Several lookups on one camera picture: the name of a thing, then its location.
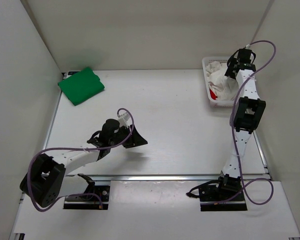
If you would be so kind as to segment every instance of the green cloth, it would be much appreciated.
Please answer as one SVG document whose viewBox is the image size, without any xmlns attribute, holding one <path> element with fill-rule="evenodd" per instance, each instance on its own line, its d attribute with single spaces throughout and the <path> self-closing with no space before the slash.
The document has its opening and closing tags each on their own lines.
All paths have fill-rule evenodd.
<svg viewBox="0 0 300 240">
<path fill-rule="evenodd" d="M 90 67 L 75 73 L 59 82 L 58 85 L 75 106 L 105 89 L 105 86 L 100 82 L 100 78 L 94 74 Z"/>
</svg>

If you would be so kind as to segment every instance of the white basket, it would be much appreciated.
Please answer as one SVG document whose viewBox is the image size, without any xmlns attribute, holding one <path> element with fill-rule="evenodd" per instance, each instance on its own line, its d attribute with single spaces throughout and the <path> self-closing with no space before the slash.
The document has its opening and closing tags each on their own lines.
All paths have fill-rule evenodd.
<svg viewBox="0 0 300 240">
<path fill-rule="evenodd" d="M 233 100 L 223 101 L 223 100 L 212 99 L 212 97 L 210 95 L 210 90 L 209 90 L 209 82 L 208 82 L 206 67 L 208 66 L 209 63 L 212 63 L 214 61 L 218 61 L 220 63 L 226 63 L 228 61 L 228 59 L 229 59 L 229 56 L 207 56 L 202 59 L 205 88 L 206 88 L 206 92 L 208 94 L 208 98 L 210 100 L 210 106 L 214 107 L 214 108 L 231 108 L 234 105 L 234 101 Z"/>
</svg>

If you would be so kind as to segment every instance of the gray wall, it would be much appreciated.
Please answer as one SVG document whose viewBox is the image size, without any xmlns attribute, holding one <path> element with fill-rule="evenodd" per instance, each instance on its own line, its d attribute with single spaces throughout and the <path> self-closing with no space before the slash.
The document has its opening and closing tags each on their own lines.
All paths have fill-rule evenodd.
<svg viewBox="0 0 300 240">
<path fill-rule="evenodd" d="M 258 135 L 300 230 L 300 0 L 275 1 L 256 39 L 277 46 L 273 62 L 257 75 L 259 95 L 267 104 Z M 260 67 L 272 48 L 259 43 L 254 49 Z"/>
<path fill-rule="evenodd" d="M 27 0 L 62 71 L 200 69 L 253 38 L 269 0 Z"/>
<path fill-rule="evenodd" d="M 61 73 L 18 0 L 0 0 L 0 240 L 19 207 L 19 184 L 43 146 Z"/>
</svg>

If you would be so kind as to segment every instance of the purple cable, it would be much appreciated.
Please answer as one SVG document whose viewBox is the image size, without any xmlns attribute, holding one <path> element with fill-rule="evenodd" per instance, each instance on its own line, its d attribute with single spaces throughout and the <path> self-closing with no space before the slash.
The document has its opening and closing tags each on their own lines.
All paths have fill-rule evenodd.
<svg viewBox="0 0 300 240">
<path fill-rule="evenodd" d="M 243 84 L 241 85 L 241 87 L 239 88 L 236 96 L 235 96 L 235 99 L 233 101 L 233 107 L 232 107 L 232 112 L 231 112 L 231 117 L 230 117 L 230 123 L 231 123 L 231 131 L 232 131 L 232 139 L 233 139 L 233 143 L 234 143 L 234 148 L 235 148 L 235 152 L 236 152 L 236 155 L 237 155 L 237 158 L 238 158 L 238 163 L 239 163 L 239 171 L 240 171 L 240 177 L 241 177 L 241 184 L 242 184 L 242 188 L 239 192 L 237 192 L 235 195 L 233 195 L 232 197 L 226 199 L 226 200 L 222 200 L 222 201 L 215 201 L 215 202 L 208 202 L 208 203 L 202 203 L 201 205 L 215 205 L 215 204 L 224 204 L 226 202 L 229 202 L 230 200 L 234 199 L 236 196 L 238 196 L 242 190 L 244 191 L 246 197 L 249 199 L 249 201 L 255 205 L 264 205 L 266 203 L 268 203 L 273 195 L 274 195 L 274 185 L 273 183 L 267 179 L 267 178 L 264 178 L 264 177 L 259 177 L 259 178 L 256 178 L 256 179 L 253 179 L 251 181 L 249 181 L 247 184 L 245 184 L 244 182 L 244 176 L 243 176 L 243 172 L 242 172 L 242 164 L 241 164 L 241 159 L 240 159 L 240 155 L 239 155 L 239 150 L 238 150 L 238 146 L 237 146 L 237 142 L 236 142 L 236 136 L 235 136 L 235 127 L 234 127 L 234 120 L 235 120 L 235 110 L 236 110 L 236 104 L 237 104 L 237 100 L 238 100 L 238 97 L 240 95 L 240 92 L 241 90 L 243 89 L 243 87 L 246 85 L 246 83 L 254 76 L 256 75 L 256 73 L 260 72 L 262 69 L 264 69 L 275 57 L 276 55 L 276 52 L 277 52 L 277 48 L 276 48 L 276 45 L 269 41 L 269 40 L 259 40 L 259 41 L 254 41 L 252 43 L 250 43 L 250 45 L 253 45 L 253 44 L 257 44 L 257 43 L 269 43 L 273 46 L 273 54 L 271 56 L 271 58 L 262 66 L 260 67 L 258 70 L 256 70 L 255 72 L 253 72 L 244 82 Z M 271 185 L 271 194 L 269 196 L 269 198 L 264 201 L 264 202 L 255 202 L 253 201 L 250 196 L 248 195 L 247 193 L 247 186 L 249 186 L 250 184 L 252 184 L 253 182 L 255 181 L 261 181 L 261 180 L 265 180 L 265 181 L 268 181 Z"/>
<path fill-rule="evenodd" d="M 35 197 L 34 197 L 34 194 L 33 194 L 33 191 L 31 189 L 31 169 L 32 169 L 32 166 L 35 162 L 35 160 L 37 159 L 37 157 L 40 155 L 40 154 L 43 154 L 43 153 L 46 153 L 48 151 L 54 151 L 54 150 L 69 150 L 69 151 L 87 151 L 87 152 L 90 152 L 90 151 L 100 151 L 100 150 L 107 150 L 107 149 L 113 149 L 113 148 L 116 148 L 120 145 L 122 145 L 125 141 L 128 140 L 128 138 L 132 135 L 132 132 L 133 130 L 135 129 L 135 120 L 134 120 L 134 117 L 132 116 L 132 114 L 125 108 L 119 108 L 118 111 L 116 112 L 117 115 L 119 114 L 119 112 L 123 110 L 123 111 L 126 111 L 130 118 L 131 118 L 131 121 L 132 121 L 132 126 L 131 126 L 131 130 L 130 130 L 130 133 L 125 137 L 124 140 L 122 140 L 122 142 L 118 143 L 117 145 L 113 145 L 113 146 L 105 146 L 105 147 L 93 147 L 93 148 L 78 148 L 78 147 L 51 147 L 51 148 L 46 148 L 46 149 L 43 149 L 41 151 L 39 151 L 36 155 L 33 156 L 33 158 L 31 159 L 30 161 L 30 164 L 29 164 L 29 167 L 28 167 L 28 172 L 27 172 L 27 176 L 26 176 L 26 184 L 27 184 L 27 188 L 28 188 L 28 191 L 29 191 L 29 197 L 31 199 L 31 202 L 34 206 L 35 209 L 37 209 L 39 212 L 46 212 L 48 211 L 50 208 L 52 208 L 52 206 L 62 197 L 58 197 L 53 203 L 51 203 L 48 207 L 46 208 L 40 208 L 37 203 L 36 203 L 36 200 L 35 200 Z M 70 195 L 72 197 L 78 197 L 78 196 L 87 196 L 87 195 L 92 195 L 92 196 L 95 196 L 99 202 L 100 202 L 100 206 L 101 208 L 103 207 L 103 204 L 102 204 L 102 201 L 100 199 L 100 197 L 95 194 L 95 193 L 80 193 L 80 194 L 73 194 L 73 195 Z"/>
</svg>

